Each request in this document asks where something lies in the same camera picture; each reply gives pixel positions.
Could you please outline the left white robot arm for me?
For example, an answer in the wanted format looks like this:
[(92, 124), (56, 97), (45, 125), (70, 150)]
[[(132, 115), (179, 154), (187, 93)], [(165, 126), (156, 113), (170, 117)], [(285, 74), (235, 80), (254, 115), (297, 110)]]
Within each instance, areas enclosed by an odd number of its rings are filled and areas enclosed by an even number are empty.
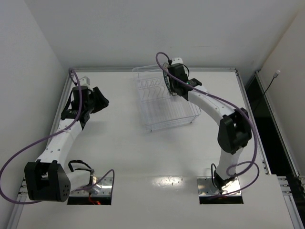
[(90, 115), (106, 108), (109, 100), (98, 87), (73, 87), (59, 122), (59, 134), (52, 137), (47, 148), (34, 162), (25, 166), (25, 180), (30, 200), (64, 202), (70, 193), (93, 185), (92, 168), (70, 169), (64, 165), (77, 136)]

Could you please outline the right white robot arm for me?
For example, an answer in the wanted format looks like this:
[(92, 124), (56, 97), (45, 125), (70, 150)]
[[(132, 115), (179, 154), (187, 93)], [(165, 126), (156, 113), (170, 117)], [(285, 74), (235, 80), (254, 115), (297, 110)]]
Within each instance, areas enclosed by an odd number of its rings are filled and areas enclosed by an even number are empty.
[(217, 142), (221, 148), (221, 155), (212, 183), (216, 188), (222, 189), (236, 177), (236, 165), (240, 154), (252, 138), (250, 125), (238, 111), (226, 104), (185, 86), (169, 75), (164, 78), (167, 80), (170, 93), (198, 106), (219, 126)]

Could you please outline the dark blue rimmed plate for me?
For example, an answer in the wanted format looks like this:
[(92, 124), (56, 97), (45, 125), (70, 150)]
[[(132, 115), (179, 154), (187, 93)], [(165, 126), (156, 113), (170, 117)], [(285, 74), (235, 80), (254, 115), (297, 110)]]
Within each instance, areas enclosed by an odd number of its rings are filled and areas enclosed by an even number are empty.
[(168, 73), (168, 69), (167, 69), (168, 66), (169, 66), (168, 63), (166, 63), (166, 62), (163, 63), (163, 78), (164, 78), (165, 85), (166, 85), (166, 87), (169, 91), (169, 94), (173, 95), (173, 91), (171, 89), (170, 77), (167, 74)]

